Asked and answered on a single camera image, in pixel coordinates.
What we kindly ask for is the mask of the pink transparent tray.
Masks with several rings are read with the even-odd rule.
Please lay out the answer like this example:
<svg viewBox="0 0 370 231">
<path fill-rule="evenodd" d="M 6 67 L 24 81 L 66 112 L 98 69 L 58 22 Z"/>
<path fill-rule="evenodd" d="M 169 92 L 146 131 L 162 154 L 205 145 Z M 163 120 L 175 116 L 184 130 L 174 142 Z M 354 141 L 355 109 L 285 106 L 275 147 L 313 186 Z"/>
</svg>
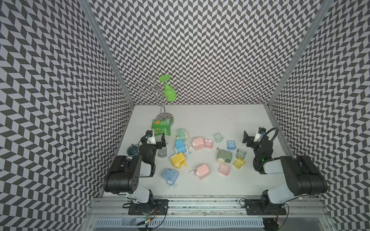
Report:
<svg viewBox="0 0 370 231">
<path fill-rule="evenodd" d="M 204 140 L 204 148 L 212 149 L 214 146 L 214 141 L 212 139 Z"/>
<path fill-rule="evenodd" d="M 220 164 L 218 172 L 224 176 L 228 176 L 230 173 L 231 167 L 226 164 Z"/>
</svg>

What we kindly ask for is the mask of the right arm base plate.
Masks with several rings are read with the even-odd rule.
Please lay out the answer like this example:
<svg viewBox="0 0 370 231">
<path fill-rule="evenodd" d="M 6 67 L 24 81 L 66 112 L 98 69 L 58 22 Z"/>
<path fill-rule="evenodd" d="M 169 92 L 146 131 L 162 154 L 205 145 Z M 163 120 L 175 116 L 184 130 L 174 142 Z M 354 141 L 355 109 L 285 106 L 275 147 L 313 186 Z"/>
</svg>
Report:
<svg viewBox="0 0 370 231">
<path fill-rule="evenodd" d="M 248 215 L 280 216 L 287 214 L 284 204 L 272 204 L 269 201 L 246 199 L 244 205 Z"/>
</svg>

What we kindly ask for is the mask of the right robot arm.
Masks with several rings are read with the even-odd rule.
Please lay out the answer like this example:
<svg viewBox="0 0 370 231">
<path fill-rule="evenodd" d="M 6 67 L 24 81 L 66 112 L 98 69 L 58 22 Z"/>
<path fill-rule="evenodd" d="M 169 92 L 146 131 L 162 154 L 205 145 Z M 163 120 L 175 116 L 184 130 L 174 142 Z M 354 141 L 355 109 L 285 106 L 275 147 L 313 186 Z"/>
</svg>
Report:
<svg viewBox="0 0 370 231">
<path fill-rule="evenodd" d="M 283 174 L 285 182 L 265 190 L 258 200 L 261 209 L 284 206 L 301 196 L 326 193 L 328 184 L 309 156 L 273 157 L 278 128 L 259 127 L 255 136 L 243 133 L 242 142 L 253 150 L 252 166 L 261 175 Z"/>
</svg>

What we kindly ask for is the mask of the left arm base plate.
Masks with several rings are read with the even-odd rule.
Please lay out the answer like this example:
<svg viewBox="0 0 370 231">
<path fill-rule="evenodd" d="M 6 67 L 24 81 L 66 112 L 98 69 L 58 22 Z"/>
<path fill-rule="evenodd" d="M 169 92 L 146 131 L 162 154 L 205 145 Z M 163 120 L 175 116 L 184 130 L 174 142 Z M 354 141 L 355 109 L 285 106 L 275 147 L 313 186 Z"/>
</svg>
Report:
<svg viewBox="0 0 370 231">
<path fill-rule="evenodd" d="M 154 199 L 145 204 L 130 203 L 129 215 L 167 215 L 169 200 Z"/>
</svg>

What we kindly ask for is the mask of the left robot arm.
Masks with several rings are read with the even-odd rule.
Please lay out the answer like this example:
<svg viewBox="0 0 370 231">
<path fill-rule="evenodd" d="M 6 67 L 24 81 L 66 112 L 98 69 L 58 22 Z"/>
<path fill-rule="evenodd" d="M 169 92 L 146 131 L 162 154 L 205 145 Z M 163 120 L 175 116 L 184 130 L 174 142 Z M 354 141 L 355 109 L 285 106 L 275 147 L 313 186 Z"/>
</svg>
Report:
<svg viewBox="0 0 370 231">
<path fill-rule="evenodd" d="M 140 178 L 153 177 L 156 170 L 155 157 L 158 150 L 166 146 L 165 135 L 156 141 L 154 130 L 146 131 L 140 139 L 139 154 L 116 156 L 104 177 L 103 189 L 116 195 L 124 195 L 133 204 L 154 207 L 152 191 L 143 187 Z"/>
</svg>

